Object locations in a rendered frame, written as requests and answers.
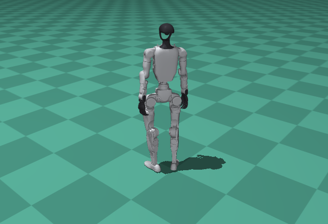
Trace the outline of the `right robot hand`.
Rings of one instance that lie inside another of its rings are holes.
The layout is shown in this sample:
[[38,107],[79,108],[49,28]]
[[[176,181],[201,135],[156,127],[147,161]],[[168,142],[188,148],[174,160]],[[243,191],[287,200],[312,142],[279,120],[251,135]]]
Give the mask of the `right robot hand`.
[[180,106],[182,105],[181,108],[186,109],[188,106],[188,97],[187,97],[188,90],[187,89],[185,90],[185,94],[184,93],[181,93],[181,94],[182,94],[182,96],[181,96],[182,101],[181,101]]

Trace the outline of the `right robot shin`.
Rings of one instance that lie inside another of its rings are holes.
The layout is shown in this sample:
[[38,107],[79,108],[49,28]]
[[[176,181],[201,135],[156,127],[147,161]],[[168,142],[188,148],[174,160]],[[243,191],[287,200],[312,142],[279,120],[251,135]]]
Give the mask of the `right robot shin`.
[[172,151],[172,163],[173,163],[173,161],[175,161],[175,163],[176,163],[178,143],[179,143],[179,128],[176,128],[176,137],[170,138],[170,146],[171,146],[171,151]]

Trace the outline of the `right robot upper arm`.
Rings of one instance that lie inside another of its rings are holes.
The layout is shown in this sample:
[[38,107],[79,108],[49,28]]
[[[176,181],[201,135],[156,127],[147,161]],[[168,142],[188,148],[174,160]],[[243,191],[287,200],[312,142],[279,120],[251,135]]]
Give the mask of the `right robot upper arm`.
[[187,74],[186,72],[186,66],[187,66],[187,52],[184,48],[178,47],[179,51],[179,66],[178,74],[180,76],[184,76]]

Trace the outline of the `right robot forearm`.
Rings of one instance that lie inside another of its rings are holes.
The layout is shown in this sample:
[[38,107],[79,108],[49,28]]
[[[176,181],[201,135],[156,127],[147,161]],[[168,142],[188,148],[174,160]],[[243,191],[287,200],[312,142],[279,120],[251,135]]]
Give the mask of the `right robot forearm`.
[[[186,72],[187,72],[187,69],[186,69]],[[181,87],[181,92],[185,94],[185,90],[187,89],[188,90],[188,75],[184,75],[184,76],[181,76],[180,77],[180,87]]]

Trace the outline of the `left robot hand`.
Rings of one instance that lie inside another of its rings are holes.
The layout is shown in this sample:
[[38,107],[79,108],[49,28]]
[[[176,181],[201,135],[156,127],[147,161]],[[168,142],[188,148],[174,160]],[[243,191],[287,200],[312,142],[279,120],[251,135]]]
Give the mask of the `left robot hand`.
[[142,100],[139,99],[139,105],[138,105],[138,108],[139,108],[139,112],[142,114],[142,115],[148,115],[145,111],[146,107],[145,107],[145,101],[146,101],[146,96],[144,95],[142,97]]

